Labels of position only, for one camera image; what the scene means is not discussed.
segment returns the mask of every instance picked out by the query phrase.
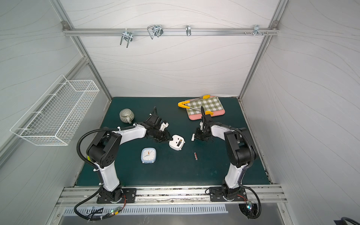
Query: white wall panel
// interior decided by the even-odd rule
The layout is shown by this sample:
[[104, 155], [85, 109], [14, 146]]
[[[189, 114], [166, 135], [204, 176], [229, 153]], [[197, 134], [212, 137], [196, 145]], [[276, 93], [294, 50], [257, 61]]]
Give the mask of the white wall panel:
[[9, 129], [81, 59], [49, 1], [0, 3], [0, 146]]
[[278, 0], [61, 0], [75, 28], [267, 27]]
[[[61, 0], [75, 28], [268, 27], [278, 0]], [[237, 96], [261, 37], [82, 37], [113, 96]]]
[[[0, 1], [0, 23], [1, 146], [12, 135], [12, 125], [81, 55], [62, 33], [48, 0]], [[87, 67], [76, 78], [95, 80]], [[40, 147], [27, 141], [18, 145], [0, 168], [0, 224], [46, 223], [62, 189], [72, 184], [81, 166], [75, 150], [78, 139], [98, 128], [106, 104], [100, 91], [68, 146]]]
[[360, 2], [291, 0], [243, 98], [295, 224], [360, 221]]
[[113, 96], [240, 93], [262, 37], [82, 37]]

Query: red wire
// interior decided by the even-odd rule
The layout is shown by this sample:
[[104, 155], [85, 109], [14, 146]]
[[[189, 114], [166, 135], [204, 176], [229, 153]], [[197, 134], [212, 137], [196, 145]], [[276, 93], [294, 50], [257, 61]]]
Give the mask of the red wire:
[[[242, 197], [241, 195], [238, 194], [239, 197]], [[246, 198], [242, 197], [243, 199], [245, 199], [245, 201], [248, 201]]]
[[126, 205], [126, 196], [124, 196], [124, 206], [122, 207], [122, 210], [124, 210], [125, 205]]

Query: green table surface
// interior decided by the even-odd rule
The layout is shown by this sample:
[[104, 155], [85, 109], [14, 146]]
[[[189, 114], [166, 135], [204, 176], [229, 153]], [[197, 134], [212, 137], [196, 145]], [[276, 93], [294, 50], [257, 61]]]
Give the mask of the green table surface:
[[[158, 115], [169, 123], [171, 135], [177, 134], [185, 139], [181, 151], [170, 148], [168, 143], [156, 143], [152, 138], [135, 139], [119, 146], [115, 168], [120, 182], [124, 186], [140, 185], [220, 185], [229, 169], [229, 159], [225, 142], [220, 138], [212, 141], [191, 141], [192, 134], [201, 120], [192, 121], [186, 110], [177, 106], [178, 102], [189, 98], [136, 98], [115, 97], [105, 115], [102, 127], [126, 127], [128, 123], [120, 120], [122, 109], [134, 112], [133, 122], [142, 122], [149, 117], [156, 106]], [[219, 98], [225, 114], [213, 117], [215, 122], [233, 127], [247, 127], [240, 105], [236, 98]], [[156, 161], [143, 164], [140, 160], [142, 149], [156, 149]], [[98, 176], [93, 168], [85, 164], [77, 186], [97, 186]], [[243, 184], [269, 184], [261, 160], [257, 158], [243, 178]]]

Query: checkered cloth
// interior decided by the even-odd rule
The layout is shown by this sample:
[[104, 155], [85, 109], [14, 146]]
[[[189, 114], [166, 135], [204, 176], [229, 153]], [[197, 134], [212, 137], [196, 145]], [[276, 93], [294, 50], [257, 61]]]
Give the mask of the checkered cloth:
[[[224, 109], [217, 96], [207, 98], [207, 99], [199, 99], [197, 101], [193, 101], [193, 102], [187, 103], [185, 105], [193, 107], [195, 109], [200, 109], [200, 106], [203, 106], [205, 111], [207, 110], [207, 111], [212, 111], [212, 112]], [[193, 110], [193, 109], [186, 109], [186, 111], [188, 112], [188, 115], [194, 115], [194, 114], [201, 113], [201, 111]]]

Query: black mounting plate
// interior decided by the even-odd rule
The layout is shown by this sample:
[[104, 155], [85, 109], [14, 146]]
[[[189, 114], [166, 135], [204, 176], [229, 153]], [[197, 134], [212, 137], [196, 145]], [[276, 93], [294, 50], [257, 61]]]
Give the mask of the black mounting plate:
[[213, 192], [210, 192], [211, 202], [243, 202], [244, 199], [242, 197], [247, 199], [246, 191], [244, 188], [240, 188], [238, 192], [238, 195], [241, 195], [242, 197], [236, 196], [232, 201], [226, 200], [224, 198], [221, 187], [210, 187], [209, 189], [213, 190]]
[[[134, 203], [135, 202], [135, 196], [136, 196], [136, 188], [122, 188], [122, 191], [124, 192], [126, 203]], [[103, 199], [102, 197], [98, 197], [97, 204], [107, 204], [111, 203], [108, 200]], [[124, 203], [124, 198], [121, 198], [121, 200], [117, 203]]]

